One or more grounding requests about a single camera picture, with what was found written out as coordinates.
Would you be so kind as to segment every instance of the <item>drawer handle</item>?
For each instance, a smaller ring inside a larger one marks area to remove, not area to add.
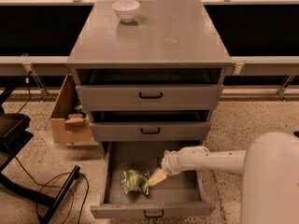
[[[155,96],[147,96],[147,95],[143,95],[142,92],[140,92],[139,97],[141,99],[161,99],[163,97],[163,93],[160,92],[160,94],[155,95]]]
[[[143,211],[143,214],[145,218],[162,218],[164,216],[164,210],[161,210],[161,214],[158,216],[148,216],[146,210]]]
[[[160,128],[158,128],[157,131],[145,131],[143,128],[141,128],[141,132],[143,134],[158,134],[160,131]]]

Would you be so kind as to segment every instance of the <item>cardboard box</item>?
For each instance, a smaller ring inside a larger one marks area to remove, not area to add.
[[[76,83],[72,75],[67,75],[50,116],[53,140],[55,143],[90,142],[93,134],[89,119],[80,114],[74,115],[78,104]]]

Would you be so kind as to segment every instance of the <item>white bowl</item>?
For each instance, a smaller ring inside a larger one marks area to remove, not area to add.
[[[130,22],[137,16],[140,4],[134,0],[120,0],[115,2],[112,7],[120,20]]]

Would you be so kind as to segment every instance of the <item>black chair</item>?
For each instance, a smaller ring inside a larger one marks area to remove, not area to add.
[[[7,167],[12,159],[21,151],[21,149],[30,141],[33,137],[32,133],[25,131],[30,123],[30,118],[23,114],[4,114],[1,107],[0,112],[0,154],[2,163],[0,163],[0,183],[8,190],[22,196],[26,199],[40,203],[47,206],[49,209],[45,216],[39,217],[40,223],[49,223],[50,219],[57,210],[59,204],[64,198],[68,189],[72,185],[73,181],[79,176],[80,167],[75,166],[69,177],[64,182],[61,189],[58,191],[56,197],[43,194],[41,192],[28,189],[19,184],[16,184],[9,180],[2,171]]]
[[[9,95],[16,89],[15,86],[9,84],[5,87],[3,92],[0,94],[0,114],[4,113],[2,103],[9,97]]]

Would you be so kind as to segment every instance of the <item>green object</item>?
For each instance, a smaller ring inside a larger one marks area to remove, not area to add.
[[[124,171],[121,177],[121,184],[126,194],[131,191],[140,192],[149,195],[149,172],[141,172],[137,170]]]
[[[86,111],[83,110],[81,104],[78,104],[78,105],[74,108],[74,110],[75,110],[75,113],[76,113],[76,114],[82,114],[82,117],[83,117],[83,118],[86,118],[87,113],[86,113]]]

